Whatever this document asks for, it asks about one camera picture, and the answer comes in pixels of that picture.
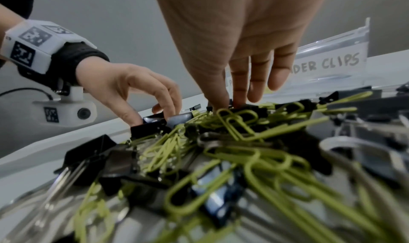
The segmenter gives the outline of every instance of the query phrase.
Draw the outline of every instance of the white table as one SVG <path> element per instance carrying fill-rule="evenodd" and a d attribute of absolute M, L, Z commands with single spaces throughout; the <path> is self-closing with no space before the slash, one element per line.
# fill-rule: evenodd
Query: white table
<path fill-rule="evenodd" d="M 409 50 L 369 58 L 367 67 L 374 74 L 383 75 L 387 81 L 385 85 L 395 85 L 409 81 L 409 63 L 407 59 L 409 59 Z M 298 100 L 301 97 L 309 98 L 316 97 L 316 95 L 299 95 L 282 98 L 264 97 L 262 102 L 274 101 L 284 103 Z M 201 104 L 202 108 L 206 107 L 207 100 L 202 94 L 184 99 L 182 109 L 187 109 L 197 104 Z M 152 112 L 145 110 L 140 112 L 140 114 L 142 116 L 148 116 L 152 114 Z M 103 134 L 109 135 L 115 142 L 119 143 L 130 137 L 130 130 L 128 125 L 123 121 L 115 119 L 33 143 L 0 159 L 0 206 L 8 203 L 18 195 L 54 178 L 55 175 L 52 172 L 61 167 L 63 157 L 67 150 Z M 265 204 L 257 199 L 247 202 L 246 200 L 242 200 L 240 204 L 245 206 L 249 205 L 246 207 L 247 210 L 270 223 L 273 223 L 274 220 L 268 214 L 281 217 L 279 212 L 273 208 L 265 208 Z M 322 216 L 322 219 L 325 219 L 324 208 L 320 204 L 313 203 L 312 205 L 311 208 L 314 212 Z M 0 220 L 0 238 L 3 238 L 28 211 L 29 208 L 22 209 Z M 136 209 L 132 212 L 130 217 L 120 225 L 115 234 L 114 242 L 143 242 L 143 239 L 146 239 L 148 234 L 156 234 L 160 230 L 161 225 L 163 225 L 161 221 L 163 221 L 163 219 L 157 215 Z M 298 230 L 291 224 L 281 219 L 279 224 L 285 227 L 286 230 L 296 232 L 293 233 L 293 235 L 298 234 L 299 237 L 302 238 L 302 241 L 305 242 L 305 237 L 302 233 L 298 233 Z M 266 233 L 274 237 L 274 232 L 271 230 L 269 232 L 266 231 Z M 246 229 L 239 229 L 235 234 L 225 238 L 224 242 L 263 242 L 263 240 Z"/>

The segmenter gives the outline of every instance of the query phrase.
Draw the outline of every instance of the white wrist device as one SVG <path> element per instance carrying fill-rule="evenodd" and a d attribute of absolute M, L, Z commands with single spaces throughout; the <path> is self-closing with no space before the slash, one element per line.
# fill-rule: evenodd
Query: white wrist device
<path fill-rule="evenodd" d="M 6 31 L 0 55 L 17 65 L 45 74 L 51 56 L 67 42 L 83 42 L 96 49 L 87 39 L 53 22 L 25 20 Z"/>

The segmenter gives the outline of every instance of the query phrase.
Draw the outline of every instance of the wire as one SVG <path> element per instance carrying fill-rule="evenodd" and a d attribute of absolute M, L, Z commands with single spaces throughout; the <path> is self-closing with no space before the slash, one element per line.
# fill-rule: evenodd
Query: wire
<path fill-rule="evenodd" d="M 54 100 L 54 98 L 52 97 L 51 94 L 49 94 L 49 93 L 43 91 L 42 89 L 30 88 L 30 87 L 28 87 L 28 88 L 12 89 L 12 90 L 9 90 L 9 91 L 2 92 L 2 93 L 0 93 L 0 97 L 1 97 L 1 96 L 4 96 L 4 95 L 7 95 L 7 94 L 10 94 L 10 93 L 12 93 L 12 92 L 16 92 L 16 91 L 39 91 L 39 92 L 44 93 L 49 100 Z"/>

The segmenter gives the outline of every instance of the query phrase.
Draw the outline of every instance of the gray background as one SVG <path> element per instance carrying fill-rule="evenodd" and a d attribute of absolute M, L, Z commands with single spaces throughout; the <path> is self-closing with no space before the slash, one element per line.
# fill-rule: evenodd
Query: gray background
<path fill-rule="evenodd" d="M 369 56 L 409 49 L 409 0 L 326 0 L 308 28 L 302 44 L 364 26 L 371 17 Z M 89 39 L 113 62 L 134 63 L 175 80 L 184 98 L 200 94 L 185 71 L 156 0 L 35 0 L 33 19 L 51 20 Z M 37 87 L 8 64 L 0 71 L 0 92 Z M 0 98 L 0 157 L 32 142 L 73 129 L 41 126 L 30 115 L 38 92 L 21 91 Z M 154 105 L 153 98 L 134 95 L 129 102 L 140 111 Z M 96 102 L 95 123 L 115 118 Z"/>

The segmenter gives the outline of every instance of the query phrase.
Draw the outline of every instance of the hand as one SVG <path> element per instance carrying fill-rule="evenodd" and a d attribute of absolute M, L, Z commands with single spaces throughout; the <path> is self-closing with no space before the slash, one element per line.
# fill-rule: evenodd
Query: hand
<path fill-rule="evenodd" d="M 323 1 L 158 0 L 158 3 L 184 65 L 218 109 L 228 106 L 229 96 L 222 77 L 227 64 L 233 79 L 235 107 L 246 103 L 246 98 L 259 101 L 266 82 L 271 90 L 284 84 L 301 36 Z"/>
<path fill-rule="evenodd" d="M 143 123 L 141 116 L 127 102 L 130 91 L 154 96 L 158 104 L 152 112 L 163 110 L 165 119 L 179 114 L 182 108 L 178 85 L 146 67 L 88 57 L 79 63 L 76 75 L 78 83 L 87 92 L 130 126 Z"/>

